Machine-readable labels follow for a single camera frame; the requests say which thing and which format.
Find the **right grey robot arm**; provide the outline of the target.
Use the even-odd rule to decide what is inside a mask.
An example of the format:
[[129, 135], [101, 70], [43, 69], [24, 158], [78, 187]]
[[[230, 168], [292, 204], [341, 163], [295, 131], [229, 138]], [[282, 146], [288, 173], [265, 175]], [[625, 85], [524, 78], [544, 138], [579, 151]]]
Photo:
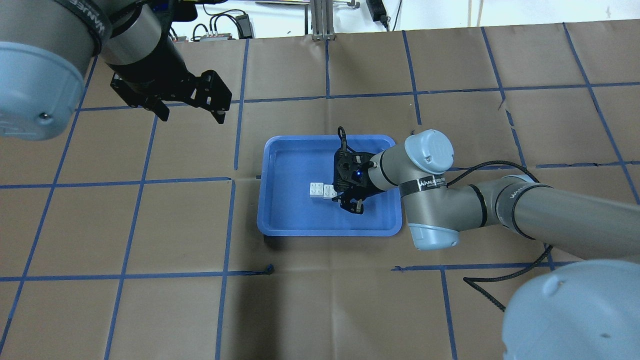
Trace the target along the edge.
[[337, 130], [333, 198], [361, 215], [364, 201], [398, 189], [414, 246], [452, 248], [464, 231], [500, 225], [546, 244], [531, 265], [464, 282], [501, 312], [505, 360], [639, 358], [638, 205], [556, 189], [521, 175], [455, 187], [450, 139], [435, 129], [379, 153], [357, 152]]

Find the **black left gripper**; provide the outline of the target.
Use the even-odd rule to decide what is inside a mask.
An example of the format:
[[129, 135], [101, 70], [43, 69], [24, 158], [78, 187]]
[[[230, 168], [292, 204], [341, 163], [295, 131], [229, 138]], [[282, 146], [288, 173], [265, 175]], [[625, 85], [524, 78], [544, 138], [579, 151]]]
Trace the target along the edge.
[[174, 45], [157, 45], [142, 59], [110, 53], [114, 75], [110, 87], [126, 105], [153, 112], [167, 122], [170, 109], [165, 101], [178, 101], [204, 109], [219, 125], [226, 121], [233, 93], [217, 71], [208, 69], [194, 75]]

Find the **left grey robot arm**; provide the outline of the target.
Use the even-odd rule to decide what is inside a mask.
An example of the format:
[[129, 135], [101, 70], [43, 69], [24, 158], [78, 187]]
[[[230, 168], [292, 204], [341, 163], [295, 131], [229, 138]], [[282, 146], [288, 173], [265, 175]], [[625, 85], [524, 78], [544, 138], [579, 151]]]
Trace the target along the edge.
[[233, 94], [214, 70], [191, 73], [171, 39], [193, 0], [3, 0], [0, 3], [0, 127], [3, 137], [48, 141], [78, 109], [93, 59], [133, 109], [169, 120], [179, 102], [226, 120]]

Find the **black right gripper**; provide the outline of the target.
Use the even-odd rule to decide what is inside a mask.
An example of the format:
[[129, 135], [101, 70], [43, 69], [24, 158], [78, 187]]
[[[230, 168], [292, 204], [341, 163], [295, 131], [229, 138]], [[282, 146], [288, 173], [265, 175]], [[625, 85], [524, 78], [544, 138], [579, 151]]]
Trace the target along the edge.
[[333, 157], [331, 200], [350, 214], [362, 215], [366, 198], [381, 194], [373, 184], [368, 170], [374, 168], [374, 153], [352, 152], [339, 148]]

